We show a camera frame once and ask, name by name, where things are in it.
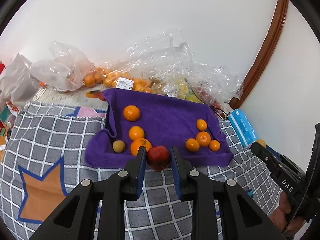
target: plastic bag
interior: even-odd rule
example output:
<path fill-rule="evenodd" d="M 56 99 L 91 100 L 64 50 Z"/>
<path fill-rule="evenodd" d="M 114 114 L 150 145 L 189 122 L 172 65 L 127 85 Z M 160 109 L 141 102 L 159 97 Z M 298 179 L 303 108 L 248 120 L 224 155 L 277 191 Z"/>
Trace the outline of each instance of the plastic bag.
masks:
<path fill-rule="evenodd" d="M 171 30 L 128 47 L 105 62 L 105 85 L 117 87 L 119 77 L 134 81 L 132 89 L 223 108 L 239 98 L 243 77 L 226 67 L 194 63 L 182 32 Z"/>
<path fill-rule="evenodd" d="M 0 75 L 0 102 L 11 101 L 20 110 L 38 91 L 38 85 L 29 77 L 31 62 L 17 54 Z"/>
<path fill-rule="evenodd" d="M 84 77 L 96 70 L 77 47 L 53 41 L 49 49 L 54 59 L 40 60 L 30 67 L 32 78 L 44 83 L 46 87 L 58 91 L 77 90 L 85 85 Z"/>

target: plaid tablecloth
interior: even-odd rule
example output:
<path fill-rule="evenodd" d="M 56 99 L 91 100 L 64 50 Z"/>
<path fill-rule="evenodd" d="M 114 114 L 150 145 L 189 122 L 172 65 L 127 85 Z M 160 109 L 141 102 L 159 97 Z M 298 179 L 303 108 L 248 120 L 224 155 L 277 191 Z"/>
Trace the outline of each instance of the plaid tablecloth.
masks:
<path fill-rule="evenodd" d="M 63 174 L 61 192 L 67 195 L 82 179 L 103 180 L 120 170 L 92 168 L 84 160 L 86 144 L 103 127 L 103 117 L 66 117 L 74 107 L 57 104 L 31 103 L 25 110 L 17 118 L 0 165 L 0 216 L 12 234 L 23 240 L 29 239 L 41 222 L 21 217 L 21 206 L 26 204 L 27 198 L 21 171 L 45 181 L 43 178 L 63 160 L 60 163 Z M 249 195 L 252 194 L 262 210 L 270 214 L 277 204 L 280 188 L 271 179 L 266 165 L 243 149 L 230 123 L 222 121 L 220 128 L 227 136 L 234 159 L 228 167 L 196 169 L 214 180 L 235 179 Z M 126 239 L 190 239 L 191 206 L 191 203 L 177 200 L 170 168 L 161 172 L 147 170 L 140 199 L 125 202 Z M 219 237 L 222 238 L 217 202 L 216 211 L 212 219 L 217 219 Z"/>

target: purple cloth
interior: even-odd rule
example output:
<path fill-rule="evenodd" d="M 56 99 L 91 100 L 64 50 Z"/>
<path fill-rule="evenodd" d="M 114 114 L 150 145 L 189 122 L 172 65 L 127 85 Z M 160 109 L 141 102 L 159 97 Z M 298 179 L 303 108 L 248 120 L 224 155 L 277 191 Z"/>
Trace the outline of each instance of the purple cloth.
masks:
<path fill-rule="evenodd" d="M 152 146 L 163 145 L 168 150 L 177 146 L 183 159 L 194 166 L 227 166 L 233 154 L 230 152 L 226 136 L 220 131 L 219 121 L 209 106 L 182 99 L 123 89 L 108 89 L 103 96 L 109 103 L 106 128 L 98 132 L 88 143 L 86 160 L 93 167 L 120 168 L 128 160 L 134 159 L 130 153 L 129 129 L 138 125 L 145 131 L 145 138 Z M 129 122 L 123 117 L 123 109 L 135 105 L 140 109 L 140 118 Z M 220 142 L 220 149 L 212 152 L 209 147 L 200 147 L 196 153 L 185 147 L 188 138 L 195 138 L 199 132 L 197 119 L 207 122 L 207 132 L 212 139 Z M 112 142 L 122 140 L 126 148 L 123 153 L 114 153 Z"/>

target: brown wooden trim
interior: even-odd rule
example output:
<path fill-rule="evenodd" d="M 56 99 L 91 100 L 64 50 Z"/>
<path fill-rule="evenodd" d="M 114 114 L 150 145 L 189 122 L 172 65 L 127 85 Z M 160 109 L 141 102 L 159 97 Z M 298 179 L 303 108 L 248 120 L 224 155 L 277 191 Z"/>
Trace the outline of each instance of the brown wooden trim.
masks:
<path fill-rule="evenodd" d="M 232 98 L 229 102 L 229 105 L 232 107 L 232 109 L 239 108 L 242 105 L 266 68 L 280 38 L 287 14 L 287 9 L 288 0 L 277 1 L 275 13 L 273 14 L 268 34 L 252 67 L 244 78 L 242 96 L 240 99 Z"/>

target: apple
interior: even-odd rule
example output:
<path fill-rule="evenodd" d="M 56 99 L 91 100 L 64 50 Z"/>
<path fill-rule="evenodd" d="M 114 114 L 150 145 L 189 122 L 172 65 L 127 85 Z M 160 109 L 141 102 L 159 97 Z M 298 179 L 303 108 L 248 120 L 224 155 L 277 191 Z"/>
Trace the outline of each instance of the apple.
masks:
<path fill-rule="evenodd" d="M 147 152 L 147 163 L 155 171 L 163 171 L 170 161 L 171 156 L 164 146 L 152 147 Z"/>

